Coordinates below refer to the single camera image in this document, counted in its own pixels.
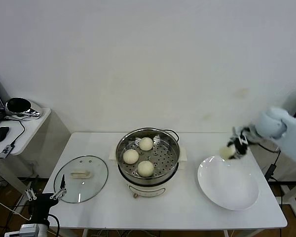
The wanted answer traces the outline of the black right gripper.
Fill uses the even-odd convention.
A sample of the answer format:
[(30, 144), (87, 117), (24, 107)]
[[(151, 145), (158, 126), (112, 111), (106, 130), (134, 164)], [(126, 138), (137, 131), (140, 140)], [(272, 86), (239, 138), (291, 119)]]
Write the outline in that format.
[(235, 152), (233, 158), (242, 158), (247, 154), (248, 146), (255, 145), (256, 141), (254, 140), (249, 126), (235, 126), (233, 127), (233, 137), (227, 143), (227, 147), (235, 147)]

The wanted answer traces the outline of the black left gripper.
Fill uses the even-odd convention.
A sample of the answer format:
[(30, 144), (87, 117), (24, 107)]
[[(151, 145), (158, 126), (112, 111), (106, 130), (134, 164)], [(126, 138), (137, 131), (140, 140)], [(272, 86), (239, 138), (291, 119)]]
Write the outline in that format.
[(37, 194), (32, 188), (25, 189), (29, 202), (29, 223), (49, 223), (50, 208), (58, 204), (58, 200), (67, 193), (65, 175), (62, 176), (60, 189), (54, 194)]

